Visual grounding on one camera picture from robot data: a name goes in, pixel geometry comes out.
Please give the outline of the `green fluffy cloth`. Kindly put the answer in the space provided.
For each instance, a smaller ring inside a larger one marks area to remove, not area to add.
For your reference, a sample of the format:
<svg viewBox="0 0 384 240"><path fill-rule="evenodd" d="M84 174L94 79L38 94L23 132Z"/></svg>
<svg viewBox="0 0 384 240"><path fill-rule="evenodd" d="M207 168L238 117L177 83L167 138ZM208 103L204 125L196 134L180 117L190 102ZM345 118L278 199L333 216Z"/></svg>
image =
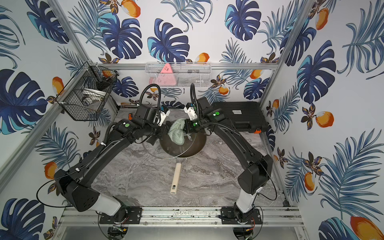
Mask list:
<svg viewBox="0 0 384 240"><path fill-rule="evenodd" d="M171 141L179 146L182 146L185 143L185 119L177 119L175 120L168 132L168 136Z"/></svg>

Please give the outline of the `glass pot lid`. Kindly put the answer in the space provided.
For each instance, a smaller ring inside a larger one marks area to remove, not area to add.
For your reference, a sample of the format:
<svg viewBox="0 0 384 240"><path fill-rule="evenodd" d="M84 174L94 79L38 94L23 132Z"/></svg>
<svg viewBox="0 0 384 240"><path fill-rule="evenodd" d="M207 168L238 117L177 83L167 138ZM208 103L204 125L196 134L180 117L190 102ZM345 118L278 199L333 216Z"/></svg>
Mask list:
<svg viewBox="0 0 384 240"><path fill-rule="evenodd" d="M144 149L153 157L161 160L187 159L200 153L205 147L207 137L202 133L186 134L185 143L182 146L174 144L168 135L151 144L142 143Z"/></svg>

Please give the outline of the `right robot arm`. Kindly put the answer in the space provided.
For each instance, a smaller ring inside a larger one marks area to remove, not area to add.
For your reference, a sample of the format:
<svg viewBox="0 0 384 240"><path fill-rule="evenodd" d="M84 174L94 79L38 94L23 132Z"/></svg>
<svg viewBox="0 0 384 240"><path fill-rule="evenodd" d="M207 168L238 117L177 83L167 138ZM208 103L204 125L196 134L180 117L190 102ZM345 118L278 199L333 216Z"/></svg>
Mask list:
<svg viewBox="0 0 384 240"><path fill-rule="evenodd" d="M189 118L185 120L184 131L188 134L210 130L220 137L235 154L243 168L238 176L241 187L240 195L234 203L233 217L224 221L237 221L248 224L255 215L254 202L259 192L271 179L273 160L263 156L239 133L230 118L224 115L222 109L214 109L203 97L197 99L191 96L191 102L184 111Z"/></svg>

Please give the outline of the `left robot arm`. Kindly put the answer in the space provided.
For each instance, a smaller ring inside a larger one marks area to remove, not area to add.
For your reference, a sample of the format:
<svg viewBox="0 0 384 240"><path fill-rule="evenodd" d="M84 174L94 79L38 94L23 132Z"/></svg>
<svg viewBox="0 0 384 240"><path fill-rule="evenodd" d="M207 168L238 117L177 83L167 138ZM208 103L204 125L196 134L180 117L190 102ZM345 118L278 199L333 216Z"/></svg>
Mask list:
<svg viewBox="0 0 384 240"><path fill-rule="evenodd" d="M99 173L122 150L138 143L140 138L150 144L167 135L170 125L166 123L170 110L160 105L138 106L132 119L122 119L107 128L102 143L67 171L58 170L54 179L59 193L78 211L94 210L109 216L115 223L123 223L128 217L128 208L120 200L104 195L92 188Z"/></svg>

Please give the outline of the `white mesh shelf basket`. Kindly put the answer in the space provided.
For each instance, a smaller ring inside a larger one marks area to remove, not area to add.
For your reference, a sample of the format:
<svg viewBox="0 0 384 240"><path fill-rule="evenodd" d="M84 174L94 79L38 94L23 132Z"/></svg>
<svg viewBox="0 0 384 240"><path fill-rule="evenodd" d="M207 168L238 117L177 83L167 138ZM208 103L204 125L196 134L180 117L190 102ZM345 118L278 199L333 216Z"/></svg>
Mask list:
<svg viewBox="0 0 384 240"><path fill-rule="evenodd" d="M156 75L160 73L166 63L146 63L145 72L149 76L149 83L154 83ZM177 85L164 88L188 88L194 84L196 88L210 86L212 65L207 62L170 63L177 79Z"/></svg>

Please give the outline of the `pink triangular object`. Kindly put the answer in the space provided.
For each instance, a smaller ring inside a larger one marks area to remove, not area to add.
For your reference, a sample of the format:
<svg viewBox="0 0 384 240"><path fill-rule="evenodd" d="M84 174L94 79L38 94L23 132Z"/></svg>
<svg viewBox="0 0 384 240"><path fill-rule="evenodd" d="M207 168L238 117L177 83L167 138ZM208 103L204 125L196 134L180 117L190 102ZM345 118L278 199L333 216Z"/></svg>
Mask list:
<svg viewBox="0 0 384 240"><path fill-rule="evenodd" d="M177 79L170 63L166 63L160 73L156 75L154 83L163 87L174 87L177 85Z"/></svg>

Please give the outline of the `black tool case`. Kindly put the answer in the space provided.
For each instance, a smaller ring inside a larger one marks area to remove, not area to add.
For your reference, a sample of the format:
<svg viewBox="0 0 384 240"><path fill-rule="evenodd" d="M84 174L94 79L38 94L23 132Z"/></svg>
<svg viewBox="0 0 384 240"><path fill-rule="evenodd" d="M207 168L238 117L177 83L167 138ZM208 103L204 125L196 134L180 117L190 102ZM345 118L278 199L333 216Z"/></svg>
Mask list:
<svg viewBox="0 0 384 240"><path fill-rule="evenodd" d="M222 109L239 132L260 134L268 130L268 124L257 102L216 102L215 109Z"/></svg>

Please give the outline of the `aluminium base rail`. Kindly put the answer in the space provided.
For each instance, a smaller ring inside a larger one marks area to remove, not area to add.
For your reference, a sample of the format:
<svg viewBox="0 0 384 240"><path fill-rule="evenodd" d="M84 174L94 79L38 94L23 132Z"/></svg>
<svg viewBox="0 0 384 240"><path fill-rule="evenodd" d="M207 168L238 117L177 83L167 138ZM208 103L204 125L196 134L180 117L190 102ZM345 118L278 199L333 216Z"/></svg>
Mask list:
<svg viewBox="0 0 384 240"><path fill-rule="evenodd" d="M262 207L254 209L250 220L238 222L229 207L133 207L128 219L122 224L114 223L95 211L77 212L74 208L64 210L59 224L67 227L303 227L298 208Z"/></svg>

